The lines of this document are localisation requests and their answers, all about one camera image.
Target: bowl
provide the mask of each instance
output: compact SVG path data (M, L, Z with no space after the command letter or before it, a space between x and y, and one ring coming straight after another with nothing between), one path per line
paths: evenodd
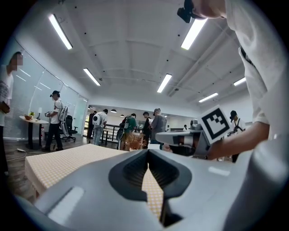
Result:
M25 115L24 117L25 117L25 119L27 119L27 120L31 120L31 119L32 119L32 116L30 116L30 115Z

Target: checkered cloth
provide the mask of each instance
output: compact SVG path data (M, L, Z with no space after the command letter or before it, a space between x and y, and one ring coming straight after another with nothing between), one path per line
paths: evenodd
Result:
M41 195L46 189L88 163L110 158L125 151L86 144L67 150L26 157L25 175ZM148 194L148 206L160 217L163 191L148 169L144 175L142 190Z

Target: ceiling light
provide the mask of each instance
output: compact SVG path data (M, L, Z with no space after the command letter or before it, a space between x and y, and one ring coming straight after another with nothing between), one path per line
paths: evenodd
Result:
M163 89L166 87L171 77L172 77L171 74L166 74L166 77L164 77L162 84L158 88L158 93L161 93L163 91Z
M94 78L94 76L90 73L90 71L87 68L84 68L83 70L94 81L96 85L100 86L100 83Z
M188 34L186 35L184 42L182 43L181 48L184 48L186 50L190 49L191 45L193 44L194 40L197 38L198 34L200 33L206 21L207 21L207 18L204 20L195 19Z
M204 102L204 101L206 101L208 99L211 99L211 98L213 98L213 97L215 97L217 95L218 95L218 93L214 93L214 94L212 94L212 95L210 95L210 96L208 96L206 98L203 98L203 99L199 100L199 103L202 103L202 102Z
M53 25L54 29L56 30L57 34L59 35L59 37L63 41L64 45L67 47L68 50L70 50L72 48L72 45L69 42L69 40L67 39L67 37L65 36L63 30L61 29L61 27L60 27L60 25L56 19L55 14L50 15L49 20L50 20L51 24Z
M34 86L34 87L36 87L36 86ZM40 89L40 88L38 88L38 87L36 87L36 88L42 91L42 89Z
M23 71L21 68L19 68L19 70L21 70L24 74L28 75L29 77L31 77L31 75L27 74L25 71Z
M43 83L40 83L40 84L43 85L44 87L48 88L48 89L51 89L51 88L49 88L48 86L44 85Z
M235 86L238 86L239 84L241 84L241 83L243 83L243 82L245 82L245 81L246 81L246 77L244 77L244 78L242 78L242 79L234 82L234 85L235 85Z
M26 82L26 80L25 79L23 79L23 78L21 78L20 76L18 76L18 75L16 75L18 78L20 78L20 79L22 79L22 80L24 80L25 82Z

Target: office chair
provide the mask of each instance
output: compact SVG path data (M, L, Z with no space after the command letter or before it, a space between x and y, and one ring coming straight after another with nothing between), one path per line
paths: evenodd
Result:
M68 134L69 136L68 137L62 137L61 139L64 140L65 142L68 140L68 139L73 139L73 141L75 142L75 137L72 136L72 134L76 134L77 131L76 129L78 127L74 127L74 130L72 129L72 116L68 115L67 118L66 118L66 126L67 126L67 129L68 129Z

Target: wooden floor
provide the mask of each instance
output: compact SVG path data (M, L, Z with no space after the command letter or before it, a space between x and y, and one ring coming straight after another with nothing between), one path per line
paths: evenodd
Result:
M68 140L67 142L65 142L64 140L62 141L64 149L75 148L81 145L88 144L89 141L92 142L92 140L87 140L85 137L81 137L79 134L75 134L74 137L76 137L75 142L73 142L73 140ZM6 159L12 160L23 157L25 153L18 152L18 148L25 150L27 156L39 155L44 153L41 150L30 150L26 148L26 143L27 141L4 140ZM53 141L51 144L51 150L53 150L54 144L55 141ZM112 142L108 142L106 146L102 146L113 149L117 148L117 144ZM25 158L8 161L9 177L7 179L7 184L13 194L19 195L33 203L34 191L30 181L25 176L24 164Z

